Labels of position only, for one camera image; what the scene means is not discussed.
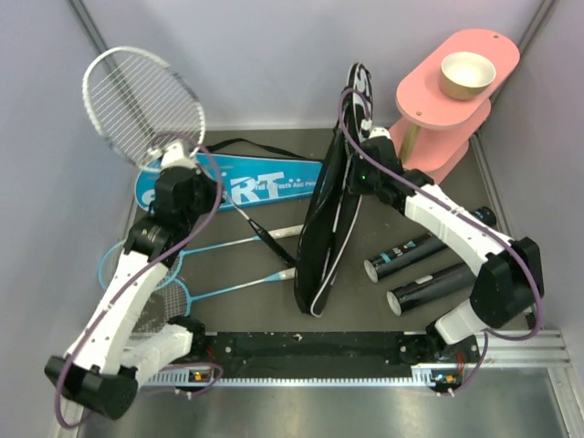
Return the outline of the black sport racket bag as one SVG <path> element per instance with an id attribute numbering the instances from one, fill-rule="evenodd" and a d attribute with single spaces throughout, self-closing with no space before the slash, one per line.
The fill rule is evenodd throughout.
<path id="1" fill-rule="evenodd" d="M 373 106 L 371 74 L 362 63 L 349 68 L 347 86 L 357 92 L 342 99 L 342 115 L 333 128 L 297 247 L 294 296 L 300 311 L 314 318 L 327 304 L 361 202 L 346 179 L 355 153 L 348 139 L 366 139 L 368 131 L 361 123 Z"/>

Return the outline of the black grip badminton racket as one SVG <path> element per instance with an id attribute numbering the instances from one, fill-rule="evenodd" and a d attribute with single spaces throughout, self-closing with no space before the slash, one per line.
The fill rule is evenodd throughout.
<path id="1" fill-rule="evenodd" d="M 156 224 L 148 215 L 133 226 L 125 250 L 143 252 L 151 265 L 171 265 L 224 201 L 221 171 L 204 146 L 204 109 L 192 87 L 168 62 L 138 47 L 114 47 L 93 59 L 83 74 L 82 99 L 97 134 L 124 161 L 142 172 L 151 161 L 149 149 L 172 140 L 186 141 L 195 168 L 218 184 L 210 213 L 194 226 Z M 154 172 L 157 179 L 161 172 Z"/>

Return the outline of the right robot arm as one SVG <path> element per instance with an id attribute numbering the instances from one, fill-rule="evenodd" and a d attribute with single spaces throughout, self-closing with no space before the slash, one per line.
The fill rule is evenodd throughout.
<path id="1" fill-rule="evenodd" d="M 541 307 L 541 257 L 532 239 L 515 240 L 493 230 L 449 198 L 430 176 L 404 170 L 386 130 L 349 144 L 357 153 L 352 179 L 357 191 L 377 196 L 422 225 L 474 275 L 471 296 L 429 326 L 425 347 L 433 359 L 448 360 L 460 341 L 493 332 L 530 306 Z"/>

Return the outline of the black shuttlecock tube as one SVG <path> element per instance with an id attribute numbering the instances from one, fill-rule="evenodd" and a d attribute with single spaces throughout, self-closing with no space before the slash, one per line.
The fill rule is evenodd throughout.
<path id="1" fill-rule="evenodd" d="M 401 316 L 469 287 L 474 281 L 475 275 L 471 269 L 460 263 L 390 290 L 386 298 L 391 311 L 396 316 Z"/>
<path id="2" fill-rule="evenodd" d="M 366 259 L 363 265 L 369 279 L 378 283 L 446 248 L 436 235 L 426 232 Z"/>

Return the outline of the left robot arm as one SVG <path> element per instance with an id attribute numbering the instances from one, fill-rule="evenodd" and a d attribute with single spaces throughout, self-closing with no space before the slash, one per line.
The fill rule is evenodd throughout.
<path id="1" fill-rule="evenodd" d="M 117 420 L 155 374 L 181 357 L 194 362 L 206 353 L 205 337 L 186 317 L 170 318 L 155 335 L 127 347 L 154 289 L 222 201 L 221 185 L 193 166 L 163 169 L 155 191 L 152 214 L 129 231 L 113 278 L 87 326 L 63 355 L 47 360 L 55 416 L 66 429 L 72 425 L 64 418 L 62 400 Z"/>

